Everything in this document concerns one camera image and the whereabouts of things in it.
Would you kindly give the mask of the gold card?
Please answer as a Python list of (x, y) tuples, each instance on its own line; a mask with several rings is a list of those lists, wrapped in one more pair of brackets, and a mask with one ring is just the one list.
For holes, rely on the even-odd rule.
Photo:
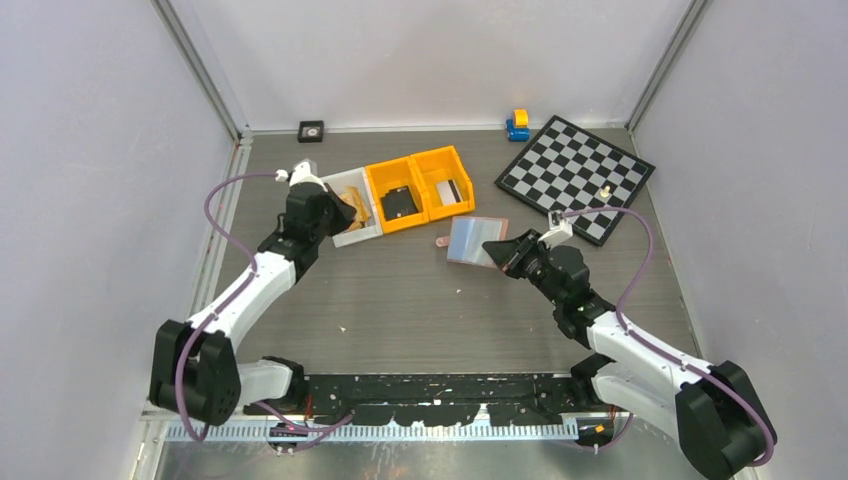
[(351, 225), (346, 232), (360, 230), (368, 226), (371, 214), (360, 190), (354, 186), (346, 186), (339, 194), (340, 199), (353, 207), (356, 212)]

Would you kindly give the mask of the tan leather card holder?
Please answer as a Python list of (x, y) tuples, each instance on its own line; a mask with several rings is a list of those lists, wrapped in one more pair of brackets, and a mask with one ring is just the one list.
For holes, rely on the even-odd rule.
[(449, 233), (438, 237), (435, 244), (446, 250), (448, 262), (494, 268), (483, 244), (504, 240), (507, 230), (506, 218), (456, 216), (451, 221)]

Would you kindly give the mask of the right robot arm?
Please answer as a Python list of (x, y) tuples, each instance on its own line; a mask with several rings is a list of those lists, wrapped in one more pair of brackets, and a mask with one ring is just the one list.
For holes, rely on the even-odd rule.
[(675, 440), (707, 479), (730, 479), (767, 462), (777, 433), (747, 373), (674, 349), (627, 319), (590, 285), (575, 247), (551, 247), (535, 230), (483, 250), (510, 278), (526, 279), (554, 307), (560, 331), (592, 350), (571, 370), (571, 397), (584, 410), (621, 407)]

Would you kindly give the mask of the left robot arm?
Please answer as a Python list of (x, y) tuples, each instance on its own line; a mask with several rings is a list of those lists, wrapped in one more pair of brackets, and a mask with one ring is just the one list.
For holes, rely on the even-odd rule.
[(320, 180), (291, 184), (276, 229), (237, 280), (190, 319), (159, 327), (150, 402), (179, 414), (186, 426), (220, 426), (257, 402), (298, 412), (307, 398), (302, 365), (275, 356), (240, 364), (236, 352), (271, 304), (315, 263), (322, 242), (347, 230), (355, 213)]

